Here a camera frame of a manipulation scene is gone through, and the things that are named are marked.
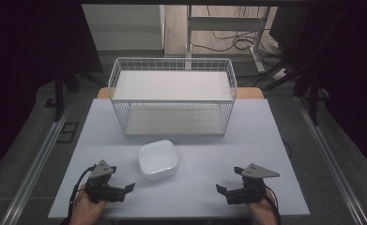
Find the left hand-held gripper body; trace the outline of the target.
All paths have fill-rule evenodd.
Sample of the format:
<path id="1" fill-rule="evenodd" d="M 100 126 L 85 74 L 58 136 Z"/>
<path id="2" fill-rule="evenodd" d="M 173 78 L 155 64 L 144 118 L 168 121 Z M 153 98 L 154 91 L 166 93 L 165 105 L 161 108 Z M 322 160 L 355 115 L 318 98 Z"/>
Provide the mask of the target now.
<path id="1" fill-rule="evenodd" d="M 111 187 L 108 185 L 114 172 L 111 166 L 101 160 L 90 173 L 84 191 L 93 203 L 106 201 L 110 203 L 123 202 L 127 192 L 121 187 Z"/>

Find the white square bowl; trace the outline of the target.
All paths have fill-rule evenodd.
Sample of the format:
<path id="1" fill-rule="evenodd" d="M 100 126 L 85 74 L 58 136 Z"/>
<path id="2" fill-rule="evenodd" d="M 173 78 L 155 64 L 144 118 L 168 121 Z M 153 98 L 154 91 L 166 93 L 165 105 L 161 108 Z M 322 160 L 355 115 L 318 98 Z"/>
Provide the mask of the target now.
<path id="1" fill-rule="evenodd" d="M 138 161 L 143 176 L 148 180 L 174 174 L 178 164 L 175 147 L 169 140 L 143 145 L 138 151 Z"/>

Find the person's left hand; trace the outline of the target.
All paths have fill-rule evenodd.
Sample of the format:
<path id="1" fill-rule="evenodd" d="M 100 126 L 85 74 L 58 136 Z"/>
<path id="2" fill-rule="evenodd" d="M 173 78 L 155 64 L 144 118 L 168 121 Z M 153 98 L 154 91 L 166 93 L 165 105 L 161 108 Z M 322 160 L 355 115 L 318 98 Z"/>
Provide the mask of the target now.
<path id="1" fill-rule="evenodd" d="M 69 225 L 94 225 L 107 204 L 106 201 L 92 202 L 84 189 L 85 185 L 81 185 L 81 190 L 74 201 Z"/>

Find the white cabinet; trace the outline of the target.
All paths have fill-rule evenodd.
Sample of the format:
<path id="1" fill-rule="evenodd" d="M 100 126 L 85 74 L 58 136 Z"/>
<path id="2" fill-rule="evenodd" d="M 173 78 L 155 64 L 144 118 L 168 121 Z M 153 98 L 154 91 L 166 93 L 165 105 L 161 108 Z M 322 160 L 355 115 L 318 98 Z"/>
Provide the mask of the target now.
<path id="1" fill-rule="evenodd" d="M 82 5 L 98 51 L 164 49 L 164 5 Z"/>

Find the wooden table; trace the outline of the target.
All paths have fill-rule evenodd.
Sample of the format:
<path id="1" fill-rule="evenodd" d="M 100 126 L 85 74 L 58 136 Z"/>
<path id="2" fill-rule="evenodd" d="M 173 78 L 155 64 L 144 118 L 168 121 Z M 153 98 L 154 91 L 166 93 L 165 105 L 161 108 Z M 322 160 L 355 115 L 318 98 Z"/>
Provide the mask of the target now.
<path id="1" fill-rule="evenodd" d="M 103 87 L 99 90 L 98 98 L 108 98 L 108 89 Z M 237 89 L 238 99 L 263 99 L 264 95 L 261 89 L 257 87 L 239 87 Z"/>

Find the person's right hand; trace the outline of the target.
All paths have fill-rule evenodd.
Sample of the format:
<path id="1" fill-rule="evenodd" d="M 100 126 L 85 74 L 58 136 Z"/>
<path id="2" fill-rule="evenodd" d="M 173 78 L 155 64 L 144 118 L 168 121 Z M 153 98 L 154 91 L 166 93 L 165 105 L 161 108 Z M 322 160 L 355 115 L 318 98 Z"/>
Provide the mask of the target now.
<path id="1" fill-rule="evenodd" d="M 278 225 L 277 218 L 274 215 L 272 205 L 275 203 L 272 195 L 268 195 L 271 200 L 269 203 L 266 199 L 261 202 L 248 203 L 247 208 L 252 218 L 258 225 Z"/>

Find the aluminium rail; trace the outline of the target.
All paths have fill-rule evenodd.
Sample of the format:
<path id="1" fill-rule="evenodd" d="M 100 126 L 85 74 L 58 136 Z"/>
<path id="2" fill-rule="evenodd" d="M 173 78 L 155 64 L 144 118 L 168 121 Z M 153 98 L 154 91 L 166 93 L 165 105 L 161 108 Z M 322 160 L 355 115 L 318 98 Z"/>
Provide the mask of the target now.
<path id="1" fill-rule="evenodd" d="M 0 225 L 17 225 L 21 214 L 23 213 L 23 209 L 25 208 L 29 197 L 43 171 L 47 159 L 52 152 L 57 137 L 61 132 L 62 126 L 65 124 L 67 117 L 69 116 L 74 100 L 75 95 L 67 97 L 67 100 L 64 103 L 65 110 L 61 113 L 58 121 L 52 122 L 52 125 L 47 132 L 45 139 L 42 142 L 29 170 L 17 189 L 17 192 L 8 206 L 6 213 L 1 219 Z"/>
<path id="2" fill-rule="evenodd" d="M 344 173 L 332 154 L 320 128 L 313 122 L 311 116 L 309 115 L 310 109 L 306 104 L 306 100 L 303 97 L 295 97 L 295 101 L 300 108 L 301 114 L 315 140 L 318 149 L 321 152 L 323 159 L 325 160 L 331 177 L 334 180 L 334 183 L 336 184 L 336 187 L 338 188 L 351 217 L 353 218 L 356 225 L 367 225 L 367 216 L 365 215 L 363 207 L 359 202 L 359 198 L 344 176 Z"/>

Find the white wire shelf rack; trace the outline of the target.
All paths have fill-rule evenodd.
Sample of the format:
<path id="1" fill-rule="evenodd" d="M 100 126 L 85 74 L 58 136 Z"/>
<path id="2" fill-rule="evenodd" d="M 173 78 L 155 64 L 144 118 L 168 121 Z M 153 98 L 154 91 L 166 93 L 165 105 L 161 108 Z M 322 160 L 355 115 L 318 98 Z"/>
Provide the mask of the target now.
<path id="1" fill-rule="evenodd" d="M 229 59 L 118 58 L 108 95 L 126 135 L 222 136 L 237 80 Z"/>

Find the black stand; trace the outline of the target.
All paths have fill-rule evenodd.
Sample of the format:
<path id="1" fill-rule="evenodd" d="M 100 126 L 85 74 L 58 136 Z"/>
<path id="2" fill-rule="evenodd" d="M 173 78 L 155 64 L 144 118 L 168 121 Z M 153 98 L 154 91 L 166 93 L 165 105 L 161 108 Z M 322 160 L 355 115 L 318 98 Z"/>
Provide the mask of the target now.
<path id="1" fill-rule="evenodd" d="M 320 88 L 319 73 L 314 64 L 307 63 L 298 70 L 298 75 L 298 81 L 293 89 L 294 95 L 303 96 L 307 90 L 310 90 L 308 114 L 313 124 L 317 126 L 317 102 L 319 101 Z"/>
<path id="2" fill-rule="evenodd" d="M 55 76 L 55 122 L 60 120 L 64 112 L 64 86 L 66 86 L 67 89 L 72 93 L 75 93 L 79 90 L 79 83 L 74 74 L 60 74 Z"/>

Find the white power strip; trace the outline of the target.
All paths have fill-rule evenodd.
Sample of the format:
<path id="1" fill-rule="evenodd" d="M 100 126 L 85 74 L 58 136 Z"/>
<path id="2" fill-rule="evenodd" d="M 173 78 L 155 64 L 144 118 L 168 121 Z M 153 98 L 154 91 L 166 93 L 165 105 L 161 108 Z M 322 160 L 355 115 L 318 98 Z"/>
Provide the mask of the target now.
<path id="1" fill-rule="evenodd" d="M 274 76 L 273 79 L 275 81 L 278 81 L 282 77 L 284 77 L 288 73 L 288 70 L 286 68 L 282 68 L 280 71 L 278 71 Z"/>

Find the pale table cover sheet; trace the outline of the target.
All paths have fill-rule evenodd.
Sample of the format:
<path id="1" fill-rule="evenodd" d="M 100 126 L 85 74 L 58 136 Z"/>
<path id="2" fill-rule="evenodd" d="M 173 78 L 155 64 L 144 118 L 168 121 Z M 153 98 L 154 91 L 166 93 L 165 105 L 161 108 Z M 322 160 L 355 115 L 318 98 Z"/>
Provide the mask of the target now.
<path id="1" fill-rule="evenodd" d="M 69 196 L 77 179 L 100 160 L 116 168 L 110 180 L 112 186 L 134 186 L 124 202 L 107 205 L 103 212 L 105 218 L 244 218 L 245 207 L 228 204 L 216 187 L 241 188 L 241 177 L 234 168 L 245 168 L 251 163 L 277 173 L 265 182 L 276 193 L 281 214 L 306 215 L 309 212 L 269 104 L 264 99 L 237 100 L 222 137 L 172 138 L 178 164 L 176 172 L 166 178 L 148 180 L 141 173 L 138 151 L 150 141 L 148 137 L 124 135 L 111 102 L 94 100 L 50 218 L 67 215 Z"/>

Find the white metal desk frame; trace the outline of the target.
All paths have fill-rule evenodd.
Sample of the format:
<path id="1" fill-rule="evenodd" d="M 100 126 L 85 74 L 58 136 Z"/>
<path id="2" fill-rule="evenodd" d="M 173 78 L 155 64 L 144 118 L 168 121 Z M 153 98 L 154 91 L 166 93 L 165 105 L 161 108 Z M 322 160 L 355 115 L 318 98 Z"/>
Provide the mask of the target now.
<path id="1" fill-rule="evenodd" d="M 187 6 L 187 43 L 185 56 L 191 58 L 191 32 L 192 31 L 245 31 L 255 32 L 254 42 L 250 47 L 253 62 L 259 73 L 265 73 L 262 63 L 259 46 L 268 22 L 270 7 L 265 7 L 261 17 L 254 18 L 229 18 L 229 17 L 193 17 L 192 6 Z"/>

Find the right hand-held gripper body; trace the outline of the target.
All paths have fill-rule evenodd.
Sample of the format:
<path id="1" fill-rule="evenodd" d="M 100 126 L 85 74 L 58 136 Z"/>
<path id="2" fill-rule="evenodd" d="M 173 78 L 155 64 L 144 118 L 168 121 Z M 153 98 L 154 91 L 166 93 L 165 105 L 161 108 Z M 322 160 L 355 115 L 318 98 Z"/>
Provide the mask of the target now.
<path id="1" fill-rule="evenodd" d="M 227 190 L 226 200 L 229 204 L 259 203 L 268 199 L 265 178 L 279 177 L 277 172 L 251 163 L 241 175 L 242 188 Z"/>

